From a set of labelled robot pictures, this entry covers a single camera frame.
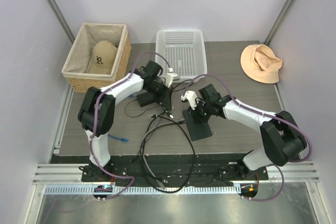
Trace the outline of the black network switch box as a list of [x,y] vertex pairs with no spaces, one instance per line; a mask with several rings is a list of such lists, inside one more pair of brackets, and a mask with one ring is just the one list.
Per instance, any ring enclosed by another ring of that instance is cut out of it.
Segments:
[[198,141],[213,136],[208,123],[202,124],[195,121],[191,112],[183,110],[182,114],[191,137],[191,141]]

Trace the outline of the white plastic mesh basket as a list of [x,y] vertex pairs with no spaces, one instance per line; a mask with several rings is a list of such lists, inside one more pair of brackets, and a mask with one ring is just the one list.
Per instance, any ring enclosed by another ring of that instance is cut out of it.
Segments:
[[204,38],[199,29],[158,31],[155,52],[155,62],[163,68],[163,75],[170,69],[178,75],[174,82],[207,73]]

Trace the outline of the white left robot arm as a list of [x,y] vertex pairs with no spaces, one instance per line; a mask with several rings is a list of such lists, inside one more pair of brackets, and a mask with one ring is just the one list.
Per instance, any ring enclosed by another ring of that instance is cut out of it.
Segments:
[[112,174],[109,166],[108,132],[114,121],[115,107],[129,95],[139,91],[148,92],[154,102],[166,111],[172,109],[172,83],[179,76],[169,68],[164,79],[160,78],[163,68],[150,60],[146,66],[133,68],[121,80],[103,87],[87,90],[78,113],[78,120],[89,141],[89,168],[98,180],[105,182]]

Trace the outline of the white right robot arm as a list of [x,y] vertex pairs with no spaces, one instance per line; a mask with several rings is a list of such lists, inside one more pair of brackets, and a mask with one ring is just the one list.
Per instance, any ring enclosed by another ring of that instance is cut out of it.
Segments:
[[292,115],[287,111],[273,113],[242,103],[229,95],[221,96],[213,85],[199,90],[186,91],[182,102],[189,103],[183,116],[192,141],[211,137],[208,124],[211,116],[221,117],[241,123],[260,133],[262,147],[252,150],[237,161],[237,173],[242,179],[250,179],[256,170],[269,166],[284,166],[296,161],[307,146],[307,140],[299,132]]

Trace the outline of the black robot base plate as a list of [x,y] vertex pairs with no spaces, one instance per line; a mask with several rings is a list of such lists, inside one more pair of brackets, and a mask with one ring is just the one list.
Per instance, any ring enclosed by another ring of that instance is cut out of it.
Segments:
[[88,156],[58,156],[51,164],[80,164],[83,182],[101,182],[112,179],[115,174],[117,185],[126,185],[127,176],[135,178],[135,186],[145,186],[148,181],[161,181],[167,186],[218,184],[239,180],[268,180],[265,167],[254,172],[243,169],[243,154],[177,154],[177,155],[115,155],[111,157],[107,170],[109,175],[99,175],[89,166]]

